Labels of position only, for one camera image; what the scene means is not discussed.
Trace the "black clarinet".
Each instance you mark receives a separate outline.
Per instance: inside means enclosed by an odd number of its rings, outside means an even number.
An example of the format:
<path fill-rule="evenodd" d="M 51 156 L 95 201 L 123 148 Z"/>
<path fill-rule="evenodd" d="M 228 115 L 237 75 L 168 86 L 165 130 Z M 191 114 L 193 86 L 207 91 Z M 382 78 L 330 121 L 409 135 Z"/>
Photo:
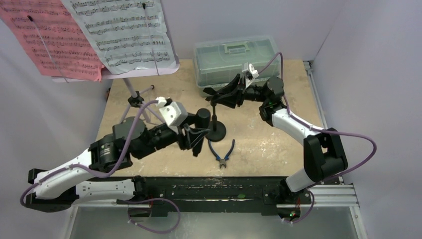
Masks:
<path fill-rule="evenodd" d="M 210 124 L 210 118 L 211 118 L 211 114 L 208 109 L 205 109 L 205 108 L 199 109 L 195 117 L 195 128 L 208 129 L 209 124 Z M 207 132 L 200 133 L 199 141 L 193 147 L 193 156 L 197 157 L 200 154 L 202 150 L 203 142 L 204 142 L 204 137 L 206 134 Z"/>

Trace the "black round disc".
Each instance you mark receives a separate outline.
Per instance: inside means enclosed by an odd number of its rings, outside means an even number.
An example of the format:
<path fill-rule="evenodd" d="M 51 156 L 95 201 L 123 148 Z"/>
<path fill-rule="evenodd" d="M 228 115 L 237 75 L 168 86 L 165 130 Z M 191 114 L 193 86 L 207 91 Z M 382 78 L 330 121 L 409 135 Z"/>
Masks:
<path fill-rule="evenodd" d="M 213 99 L 214 95 L 216 95 L 217 92 L 211 87 L 204 88 L 203 92 L 209 95 L 208 97 L 206 97 L 206 101 L 209 101 L 212 107 L 212 116 L 211 116 L 211 122 L 209 125 L 210 131 L 206 135 L 206 138 L 212 142 L 219 142 L 223 140 L 226 136 L 226 127 L 222 122 L 220 122 L 217 119 L 216 109 L 215 109 L 217 103 Z"/>

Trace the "white sheet music page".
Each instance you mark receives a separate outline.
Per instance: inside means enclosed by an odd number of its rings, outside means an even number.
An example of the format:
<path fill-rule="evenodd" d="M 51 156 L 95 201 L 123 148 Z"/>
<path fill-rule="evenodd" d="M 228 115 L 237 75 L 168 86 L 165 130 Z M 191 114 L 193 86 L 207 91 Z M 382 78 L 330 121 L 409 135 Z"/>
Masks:
<path fill-rule="evenodd" d="M 177 61 L 159 0 L 64 0 L 111 74 L 175 69 Z"/>

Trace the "pink sheet music page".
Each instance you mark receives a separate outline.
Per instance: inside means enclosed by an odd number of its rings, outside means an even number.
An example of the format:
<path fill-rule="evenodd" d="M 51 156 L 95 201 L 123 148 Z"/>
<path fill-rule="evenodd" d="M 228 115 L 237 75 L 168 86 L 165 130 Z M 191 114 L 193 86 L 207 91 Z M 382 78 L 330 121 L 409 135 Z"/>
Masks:
<path fill-rule="evenodd" d="M 100 81 L 103 63 L 59 0 L 2 0 L 0 17 L 41 75 Z"/>

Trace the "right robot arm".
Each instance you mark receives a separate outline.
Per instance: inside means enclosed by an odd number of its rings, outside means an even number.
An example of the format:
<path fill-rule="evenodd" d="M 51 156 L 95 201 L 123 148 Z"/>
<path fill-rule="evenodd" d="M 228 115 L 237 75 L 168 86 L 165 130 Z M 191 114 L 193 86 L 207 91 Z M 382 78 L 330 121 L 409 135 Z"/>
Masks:
<path fill-rule="evenodd" d="M 259 114 L 268 125 L 287 133 L 303 146 L 303 167 L 282 180 L 280 198 L 287 203 L 299 196 L 299 191 L 348 168 L 348 162 L 338 132 L 313 127 L 294 114 L 286 100 L 284 82 L 270 77 L 263 86 L 247 86 L 247 78 L 237 74 L 225 87 L 214 90 L 204 88 L 207 101 L 236 108 L 244 101 L 261 102 Z"/>

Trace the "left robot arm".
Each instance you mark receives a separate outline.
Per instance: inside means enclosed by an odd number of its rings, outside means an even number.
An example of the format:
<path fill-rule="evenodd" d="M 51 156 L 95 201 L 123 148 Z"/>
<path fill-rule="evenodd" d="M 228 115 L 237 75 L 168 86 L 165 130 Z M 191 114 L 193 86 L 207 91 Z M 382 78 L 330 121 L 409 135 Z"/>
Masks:
<path fill-rule="evenodd" d="M 142 159 L 171 144 L 198 156 L 211 114 L 201 108 L 195 114 L 169 114 L 169 118 L 177 125 L 163 123 L 148 129 L 138 117 L 128 117 L 69 162 L 51 170 L 30 170 L 30 186 L 20 196 L 20 204 L 52 213 L 106 199 L 144 203 L 148 199 L 144 179 L 118 179 L 114 173 L 131 167 L 133 158 Z"/>

